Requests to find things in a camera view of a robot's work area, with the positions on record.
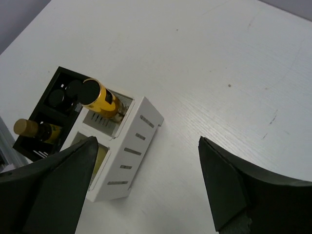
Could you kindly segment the white organizer rack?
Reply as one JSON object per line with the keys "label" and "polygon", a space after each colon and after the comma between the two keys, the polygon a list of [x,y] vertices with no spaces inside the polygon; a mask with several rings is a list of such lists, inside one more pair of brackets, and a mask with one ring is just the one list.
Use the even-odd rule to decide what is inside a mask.
{"label": "white organizer rack", "polygon": [[158,127],[161,113],[142,95],[114,87],[111,92],[128,108],[120,124],[105,120],[82,108],[63,149],[94,136],[106,156],[89,184],[86,198],[91,202],[127,197],[144,155]]}

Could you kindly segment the gold bottle black cap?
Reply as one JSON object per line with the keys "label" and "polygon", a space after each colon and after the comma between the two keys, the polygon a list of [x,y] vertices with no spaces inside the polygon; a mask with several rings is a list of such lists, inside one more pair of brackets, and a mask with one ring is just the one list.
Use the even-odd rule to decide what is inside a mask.
{"label": "gold bottle black cap", "polygon": [[82,83],[78,101],[83,107],[116,123],[122,122],[127,112],[125,104],[93,78],[88,78]]}

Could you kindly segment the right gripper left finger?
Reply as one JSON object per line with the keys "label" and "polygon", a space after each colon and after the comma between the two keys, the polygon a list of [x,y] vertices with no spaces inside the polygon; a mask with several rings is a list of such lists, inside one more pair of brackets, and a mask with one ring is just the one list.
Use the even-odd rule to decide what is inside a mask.
{"label": "right gripper left finger", "polygon": [[69,148],[0,175],[2,234],[73,234],[98,153],[88,137]]}

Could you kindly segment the black-cap spice jar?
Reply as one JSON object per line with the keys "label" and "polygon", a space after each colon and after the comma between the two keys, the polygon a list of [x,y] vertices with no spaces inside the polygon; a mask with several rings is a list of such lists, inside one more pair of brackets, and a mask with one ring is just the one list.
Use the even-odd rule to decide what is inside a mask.
{"label": "black-cap spice jar", "polygon": [[59,107],[65,99],[65,93],[61,89],[54,90],[48,98],[48,103],[52,107]]}
{"label": "black-cap spice jar", "polygon": [[82,86],[82,82],[80,80],[71,81],[65,89],[65,94],[69,98],[76,98]]}

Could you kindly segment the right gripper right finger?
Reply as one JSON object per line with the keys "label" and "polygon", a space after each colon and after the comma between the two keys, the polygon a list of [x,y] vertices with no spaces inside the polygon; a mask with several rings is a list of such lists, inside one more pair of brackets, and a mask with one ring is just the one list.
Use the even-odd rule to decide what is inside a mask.
{"label": "right gripper right finger", "polygon": [[311,182],[261,168],[205,137],[198,151],[218,233],[311,233]]}

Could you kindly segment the black organizer rack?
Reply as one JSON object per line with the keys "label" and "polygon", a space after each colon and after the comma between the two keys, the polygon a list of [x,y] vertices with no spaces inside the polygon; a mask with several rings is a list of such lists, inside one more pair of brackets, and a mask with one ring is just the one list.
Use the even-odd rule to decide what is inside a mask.
{"label": "black organizer rack", "polygon": [[37,161],[59,152],[79,116],[82,106],[78,101],[78,97],[69,98],[65,94],[63,103],[59,107],[52,107],[48,103],[49,95],[56,89],[61,89],[65,93],[66,86],[71,81],[80,80],[83,83],[86,78],[85,75],[59,67],[27,119],[37,123],[46,122],[62,127],[59,138],[56,143],[48,144],[34,138],[18,135],[13,148],[31,161]]}

